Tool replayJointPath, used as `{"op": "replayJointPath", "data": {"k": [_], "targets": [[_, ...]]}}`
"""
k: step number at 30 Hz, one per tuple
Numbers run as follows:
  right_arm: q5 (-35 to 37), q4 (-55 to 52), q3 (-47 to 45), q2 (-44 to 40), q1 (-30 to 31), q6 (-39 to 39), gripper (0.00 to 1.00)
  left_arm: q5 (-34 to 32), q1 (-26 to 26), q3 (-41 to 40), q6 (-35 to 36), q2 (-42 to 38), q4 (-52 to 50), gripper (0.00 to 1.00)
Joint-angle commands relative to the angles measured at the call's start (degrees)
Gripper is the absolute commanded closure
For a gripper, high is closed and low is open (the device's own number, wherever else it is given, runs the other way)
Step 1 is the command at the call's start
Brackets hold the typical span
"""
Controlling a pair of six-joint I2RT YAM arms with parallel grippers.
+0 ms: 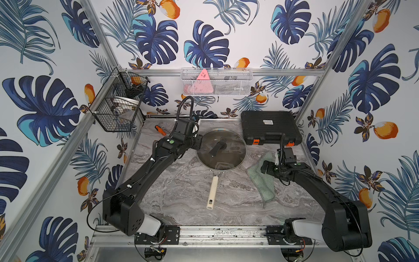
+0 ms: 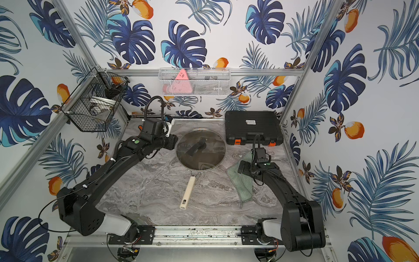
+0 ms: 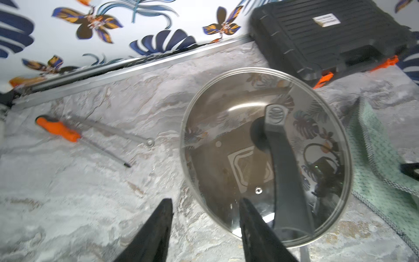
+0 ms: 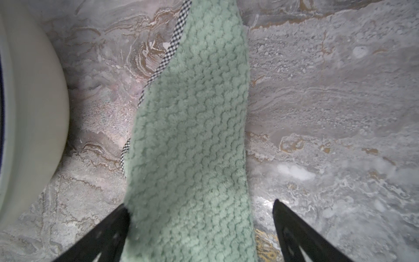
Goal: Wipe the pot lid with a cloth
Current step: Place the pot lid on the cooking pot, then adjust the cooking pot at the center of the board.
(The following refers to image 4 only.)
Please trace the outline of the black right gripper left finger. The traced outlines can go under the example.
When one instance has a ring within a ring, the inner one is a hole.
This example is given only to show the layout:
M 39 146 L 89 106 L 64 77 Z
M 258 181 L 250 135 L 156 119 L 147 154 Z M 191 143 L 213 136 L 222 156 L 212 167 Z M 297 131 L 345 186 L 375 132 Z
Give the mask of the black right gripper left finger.
M 119 262 L 130 226 L 130 214 L 121 204 L 55 262 Z

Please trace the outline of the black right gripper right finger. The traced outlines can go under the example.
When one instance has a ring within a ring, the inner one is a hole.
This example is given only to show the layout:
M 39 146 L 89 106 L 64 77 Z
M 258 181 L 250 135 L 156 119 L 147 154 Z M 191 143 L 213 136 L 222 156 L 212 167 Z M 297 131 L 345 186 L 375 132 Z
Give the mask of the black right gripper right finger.
M 284 261 L 304 262 L 302 251 L 313 262 L 352 261 L 278 199 L 272 213 Z

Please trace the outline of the green waffle cloth checkered trim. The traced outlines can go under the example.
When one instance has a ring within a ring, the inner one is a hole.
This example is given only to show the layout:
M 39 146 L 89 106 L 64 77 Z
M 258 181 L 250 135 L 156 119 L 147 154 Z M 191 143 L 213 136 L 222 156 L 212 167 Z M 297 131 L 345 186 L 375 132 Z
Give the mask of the green waffle cloth checkered trim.
M 255 262 L 244 129 L 247 36 L 235 1 L 184 1 L 123 149 L 124 262 Z

